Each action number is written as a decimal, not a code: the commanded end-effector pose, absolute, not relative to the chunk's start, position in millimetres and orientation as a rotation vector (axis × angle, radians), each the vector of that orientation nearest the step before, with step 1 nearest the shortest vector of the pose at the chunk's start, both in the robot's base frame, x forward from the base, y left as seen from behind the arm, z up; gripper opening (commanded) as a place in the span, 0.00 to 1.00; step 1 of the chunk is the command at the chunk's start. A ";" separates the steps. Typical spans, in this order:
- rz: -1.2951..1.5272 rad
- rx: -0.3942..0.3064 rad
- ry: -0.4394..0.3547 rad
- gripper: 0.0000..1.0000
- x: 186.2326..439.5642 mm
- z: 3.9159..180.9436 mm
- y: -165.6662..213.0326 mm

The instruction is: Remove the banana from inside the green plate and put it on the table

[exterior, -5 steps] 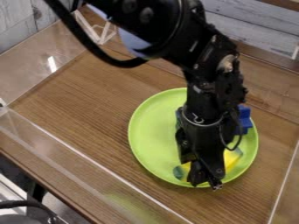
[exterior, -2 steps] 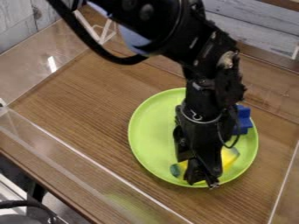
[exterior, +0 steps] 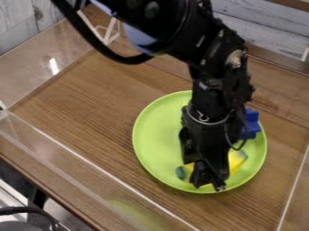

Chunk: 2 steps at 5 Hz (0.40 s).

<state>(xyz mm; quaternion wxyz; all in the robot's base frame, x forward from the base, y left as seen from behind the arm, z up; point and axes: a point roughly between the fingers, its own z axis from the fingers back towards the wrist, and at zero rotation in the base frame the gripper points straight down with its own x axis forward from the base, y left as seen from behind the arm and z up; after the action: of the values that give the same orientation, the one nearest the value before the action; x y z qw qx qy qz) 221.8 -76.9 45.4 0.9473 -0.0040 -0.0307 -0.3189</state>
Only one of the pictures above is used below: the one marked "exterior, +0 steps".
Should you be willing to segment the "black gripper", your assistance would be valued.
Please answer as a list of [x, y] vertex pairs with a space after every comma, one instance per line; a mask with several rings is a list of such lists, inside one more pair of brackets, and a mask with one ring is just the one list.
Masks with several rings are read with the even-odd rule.
[[241, 111], [216, 121], [203, 120], [204, 114], [193, 105], [181, 111], [181, 158], [184, 164], [193, 163], [191, 184], [197, 189], [212, 184], [221, 192], [229, 178], [229, 150], [241, 139]]

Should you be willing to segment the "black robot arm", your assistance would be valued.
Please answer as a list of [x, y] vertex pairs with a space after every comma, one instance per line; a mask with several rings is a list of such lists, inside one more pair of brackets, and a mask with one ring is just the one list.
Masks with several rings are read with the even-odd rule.
[[245, 40], [216, 18], [212, 0], [90, 0], [136, 34], [136, 56], [116, 53], [96, 36], [67, 0], [51, 0], [85, 40], [112, 60], [142, 64], [168, 54], [189, 66], [193, 90], [183, 108], [180, 145], [183, 160], [193, 165], [191, 184], [227, 188], [229, 150], [247, 144], [245, 104], [255, 88], [248, 70]]

